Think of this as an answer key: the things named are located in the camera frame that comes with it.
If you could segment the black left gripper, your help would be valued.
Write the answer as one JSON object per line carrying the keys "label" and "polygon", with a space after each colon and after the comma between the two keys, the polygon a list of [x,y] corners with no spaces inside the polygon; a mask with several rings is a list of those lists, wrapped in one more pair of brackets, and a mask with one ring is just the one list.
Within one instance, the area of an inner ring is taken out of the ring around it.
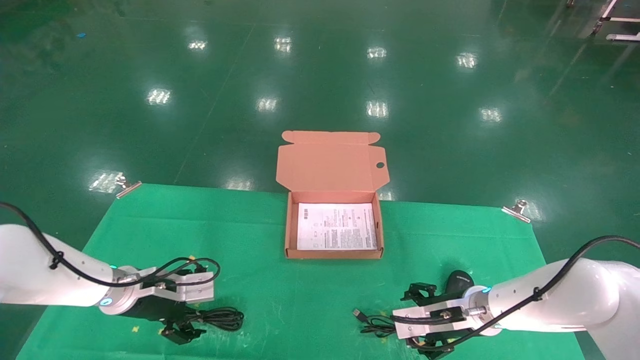
{"label": "black left gripper", "polygon": [[[208,271],[208,266],[199,262],[192,262],[191,274]],[[162,322],[164,328],[160,331],[163,338],[178,346],[189,344],[206,333],[206,330],[196,328],[190,321],[185,321],[186,303],[174,301],[158,296],[138,298],[135,303],[120,316],[133,319],[143,319],[151,322]]]}

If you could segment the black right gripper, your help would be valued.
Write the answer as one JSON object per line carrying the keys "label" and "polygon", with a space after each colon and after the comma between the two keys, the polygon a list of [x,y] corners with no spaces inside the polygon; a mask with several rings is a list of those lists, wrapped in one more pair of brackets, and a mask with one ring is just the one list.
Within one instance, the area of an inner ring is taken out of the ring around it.
{"label": "black right gripper", "polygon": [[[464,291],[446,292],[435,295],[436,291],[437,286],[435,284],[427,284],[424,282],[411,283],[407,290],[404,291],[400,301],[422,304],[423,307],[435,310],[448,309],[456,306],[461,306],[462,308],[469,307],[470,300]],[[425,340],[425,338],[407,338],[407,346],[428,360],[443,360],[443,358],[455,351],[455,347],[450,345],[450,342],[446,339],[443,341],[433,339],[426,339],[426,341],[419,340]]]}

